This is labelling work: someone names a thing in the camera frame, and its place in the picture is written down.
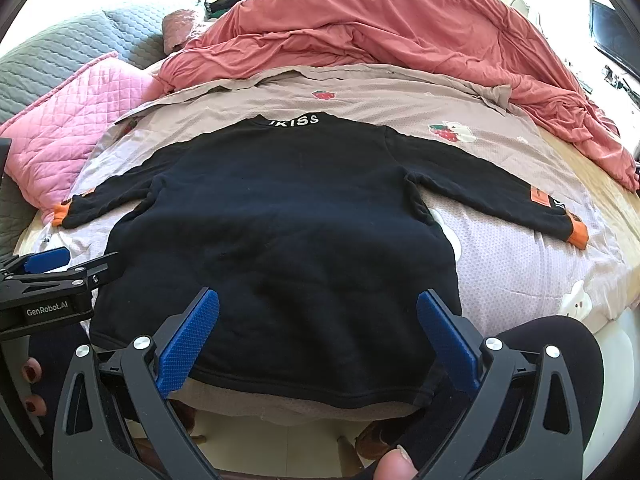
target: sweatshirt sleeve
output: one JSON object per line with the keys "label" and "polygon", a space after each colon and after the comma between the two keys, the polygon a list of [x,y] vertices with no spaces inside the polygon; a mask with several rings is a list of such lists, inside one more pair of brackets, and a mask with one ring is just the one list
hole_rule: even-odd
{"label": "sweatshirt sleeve", "polygon": [[188,142],[176,142],[157,150],[139,166],[109,177],[100,186],[55,206],[53,226],[73,229],[130,202],[147,196],[154,177],[171,168],[188,149]]}
{"label": "sweatshirt sleeve", "polygon": [[581,250],[586,248],[586,225],[544,191],[450,144],[403,135],[389,127],[385,135],[389,152],[414,184]]}

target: gray quilted cover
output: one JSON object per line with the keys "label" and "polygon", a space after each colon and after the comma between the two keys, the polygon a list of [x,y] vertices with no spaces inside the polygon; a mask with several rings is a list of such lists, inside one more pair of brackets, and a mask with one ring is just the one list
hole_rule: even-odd
{"label": "gray quilted cover", "polygon": [[[0,57],[0,123],[62,83],[84,63],[117,51],[146,68],[164,57],[162,18],[169,5],[144,5],[78,16],[38,33]],[[0,186],[0,256],[10,254],[35,209],[5,177]]]}

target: coral red blanket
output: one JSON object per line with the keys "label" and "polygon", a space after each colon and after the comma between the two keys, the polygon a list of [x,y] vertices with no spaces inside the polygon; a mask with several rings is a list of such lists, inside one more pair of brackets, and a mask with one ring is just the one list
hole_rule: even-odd
{"label": "coral red blanket", "polygon": [[389,63],[511,85],[534,122],[638,189],[631,154],[542,35],[500,0],[245,0],[162,65],[165,91],[307,64]]}

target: silver screw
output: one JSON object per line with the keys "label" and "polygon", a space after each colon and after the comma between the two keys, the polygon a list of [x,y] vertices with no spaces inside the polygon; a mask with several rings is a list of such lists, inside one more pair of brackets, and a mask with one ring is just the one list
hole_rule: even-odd
{"label": "silver screw", "polygon": [[494,352],[502,348],[502,341],[500,341],[497,337],[490,337],[484,342],[484,344],[489,350],[493,350]]}
{"label": "silver screw", "polygon": [[554,359],[556,357],[560,357],[560,350],[557,346],[549,345],[548,347],[546,347],[545,351],[549,357],[553,357]]}
{"label": "silver screw", "polygon": [[146,335],[141,335],[133,342],[133,348],[137,350],[144,350],[145,348],[148,348],[150,344],[151,339],[149,339]]}
{"label": "silver screw", "polygon": [[89,353],[89,345],[80,345],[78,348],[76,348],[76,355],[78,357],[84,357],[88,353]]}

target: white cartoon character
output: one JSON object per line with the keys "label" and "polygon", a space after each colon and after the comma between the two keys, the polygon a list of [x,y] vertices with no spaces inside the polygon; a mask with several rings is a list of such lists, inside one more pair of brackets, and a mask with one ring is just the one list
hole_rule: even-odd
{"label": "white cartoon character", "polygon": [[477,139],[468,126],[457,122],[442,121],[442,124],[430,124],[429,130],[450,142],[473,142]]}
{"label": "white cartoon character", "polygon": [[579,280],[574,283],[571,292],[562,297],[558,315],[569,316],[582,321],[589,315],[592,307],[591,298],[584,291],[584,280]]}
{"label": "white cartoon character", "polygon": [[439,224],[440,227],[442,227],[442,232],[447,237],[447,240],[449,240],[451,247],[453,247],[453,254],[456,257],[457,262],[460,259],[460,255],[462,254],[462,244],[460,243],[460,239],[453,231],[453,229],[444,223],[442,215],[437,210],[429,208],[429,212],[431,213],[431,216],[433,216],[433,219],[436,221],[436,223]]}

